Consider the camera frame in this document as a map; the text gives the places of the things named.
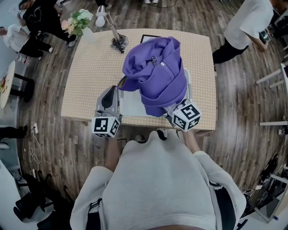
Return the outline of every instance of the white tray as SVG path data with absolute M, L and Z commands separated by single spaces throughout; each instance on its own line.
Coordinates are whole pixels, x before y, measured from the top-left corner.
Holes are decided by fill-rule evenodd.
M 184 68 L 184 73 L 187 78 L 186 98 L 192 101 L 192 87 L 191 87 L 190 71 Z M 136 90 L 134 92 L 119 90 L 119 109 L 120 109 L 120 113 L 123 114 L 123 116 L 152 117 L 151 115 L 146 114 L 145 107 L 141 101 L 141 95 L 139 93 L 139 90 Z

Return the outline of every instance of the flower vase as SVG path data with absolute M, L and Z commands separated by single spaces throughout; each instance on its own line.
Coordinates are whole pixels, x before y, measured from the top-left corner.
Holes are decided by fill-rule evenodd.
M 89 29 L 88 27 L 85 27 L 84 29 L 82 29 L 82 33 L 83 33 L 83 36 L 85 37 L 85 39 L 89 43 L 91 43 L 91 44 L 96 43 L 96 37 L 95 37 L 94 33 L 91 31 L 91 29 Z

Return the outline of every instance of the backpack strap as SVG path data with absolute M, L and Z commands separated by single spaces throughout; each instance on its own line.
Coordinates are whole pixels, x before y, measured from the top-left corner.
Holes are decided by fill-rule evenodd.
M 209 182 L 216 216 L 217 230 L 233 230 L 236 225 L 235 209 L 225 187 Z
M 96 209 L 96 207 L 99 208 L 101 201 L 102 199 L 98 199 L 96 202 L 91 203 L 88 212 L 86 230 L 101 230 L 100 215 L 98 209 Z

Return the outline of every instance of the lamp base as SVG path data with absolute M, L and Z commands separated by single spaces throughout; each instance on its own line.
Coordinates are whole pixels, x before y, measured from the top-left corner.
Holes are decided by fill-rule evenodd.
M 117 42 L 115 38 L 111 40 L 111 48 L 119 50 L 121 53 L 124 53 L 125 48 L 128 45 L 128 38 L 125 35 L 119 34 L 120 41 Z

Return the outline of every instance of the pink flower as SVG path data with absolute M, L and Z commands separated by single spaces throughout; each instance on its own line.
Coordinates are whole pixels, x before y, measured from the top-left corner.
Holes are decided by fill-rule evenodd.
M 61 24 L 62 30 L 67 30 L 69 28 L 68 21 L 64 20 Z

